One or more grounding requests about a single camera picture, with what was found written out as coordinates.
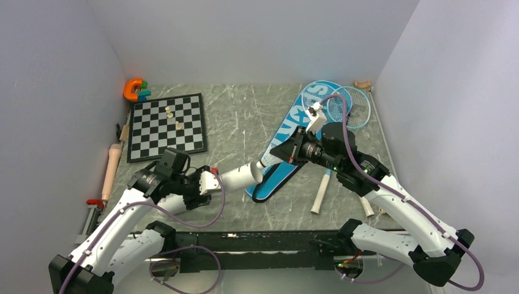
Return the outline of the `white shuttlecock tube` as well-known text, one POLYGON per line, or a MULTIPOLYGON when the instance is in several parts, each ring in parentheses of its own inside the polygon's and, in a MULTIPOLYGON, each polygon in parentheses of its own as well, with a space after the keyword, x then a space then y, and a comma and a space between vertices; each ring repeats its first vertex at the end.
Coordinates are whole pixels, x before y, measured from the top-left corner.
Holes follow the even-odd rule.
POLYGON ((223 173, 221 176, 226 194, 242 190, 263 182, 263 174, 258 162, 253 161, 223 173))

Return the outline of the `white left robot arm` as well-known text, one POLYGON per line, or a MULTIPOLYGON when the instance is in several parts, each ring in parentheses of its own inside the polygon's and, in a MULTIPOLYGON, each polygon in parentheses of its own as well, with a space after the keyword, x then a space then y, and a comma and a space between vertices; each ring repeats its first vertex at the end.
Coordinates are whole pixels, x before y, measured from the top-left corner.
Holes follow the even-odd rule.
POLYGON ((226 195, 218 173, 205 165, 188 175, 189 163, 188 154, 168 148, 159 161, 134 173, 119 202, 92 234, 69 255, 52 259, 48 269, 53 292, 112 293, 145 259, 182 250, 176 230, 157 220, 137 238, 126 238, 152 209, 181 222, 181 211, 208 205, 213 194, 226 195))

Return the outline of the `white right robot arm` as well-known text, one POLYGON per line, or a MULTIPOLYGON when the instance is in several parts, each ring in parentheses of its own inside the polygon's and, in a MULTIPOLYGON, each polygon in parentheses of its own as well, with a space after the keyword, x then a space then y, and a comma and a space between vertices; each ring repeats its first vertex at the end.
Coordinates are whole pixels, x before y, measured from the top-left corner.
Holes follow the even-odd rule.
POLYGON ((339 122, 326 124, 320 138, 299 126, 268 154, 298 167, 313 163, 335 171, 343 187, 385 210, 408 233, 396 235, 350 219, 337 232, 337 246, 344 254, 377 252, 411 266, 429 284, 443 287, 452 281, 474 241, 469 230, 445 224, 418 204, 386 166, 358 151, 355 135, 344 131, 339 122))

